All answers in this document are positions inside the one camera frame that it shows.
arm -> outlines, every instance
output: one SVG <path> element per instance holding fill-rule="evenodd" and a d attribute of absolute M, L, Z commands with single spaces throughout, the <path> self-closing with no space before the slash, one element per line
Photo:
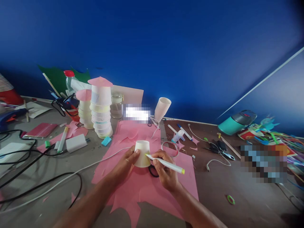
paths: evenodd
<path fill-rule="evenodd" d="M 160 157 L 165 161 L 174 163 L 173 159 L 163 150 L 157 151 L 152 155 L 152 157 Z M 153 160 L 153 164 L 158 172 L 162 185 L 179 203 L 184 212 L 185 219 L 192 225 L 192 227 L 226 227 L 214 214 L 205 208 L 184 188 L 184 186 L 178 181 L 177 172 L 164 167 L 156 159 Z"/>
<path fill-rule="evenodd" d="M 134 148 L 135 146 L 132 146 L 113 170 L 92 191 L 71 207 L 55 224 L 54 228 L 91 227 L 106 206 L 112 192 L 128 176 L 133 164 L 138 159 L 139 151 L 134 152 Z"/>

red bottle cap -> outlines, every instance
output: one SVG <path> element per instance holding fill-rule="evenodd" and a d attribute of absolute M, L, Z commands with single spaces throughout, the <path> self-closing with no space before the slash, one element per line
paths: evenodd
<path fill-rule="evenodd" d="M 73 72 L 73 71 L 70 71 L 70 70 L 64 71 L 64 74 L 65 74 L 65 76 L 67 76 L 67 77 L 75 77 L 74 72 Z"/>

person's left hand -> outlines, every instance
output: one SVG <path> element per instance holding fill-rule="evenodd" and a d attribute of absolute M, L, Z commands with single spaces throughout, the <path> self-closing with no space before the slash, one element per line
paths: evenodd
<path fill-rule="evenodd" d="M 133 164 L 139 158 L 139 150 L 134 151 L 135 145 L 132 146 L 128 151 L 122 156 L 117 165 L 109 173 L 109 176 L 118 185 L 122 183 L 133 168 Z"/>

white glue bottle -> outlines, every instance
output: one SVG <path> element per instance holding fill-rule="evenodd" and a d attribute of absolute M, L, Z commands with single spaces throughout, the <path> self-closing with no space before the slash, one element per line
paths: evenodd
<path fill-rule="evenodd" d="M 172 142 L 176 143 L 184 135 L 183 130 L 179 130 L 178 133 L 171 139 Z"/>

pink notebook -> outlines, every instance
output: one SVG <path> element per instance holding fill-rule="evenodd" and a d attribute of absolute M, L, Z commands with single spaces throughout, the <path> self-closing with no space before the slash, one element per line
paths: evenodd
<path fill-rule="evenodd" d="M 41 123 L 33 130 L 26 133 L 23 138 L 39 138 L 43 139 L 47 137 L 56 127 L 58 124 L 54 123 Z"/>

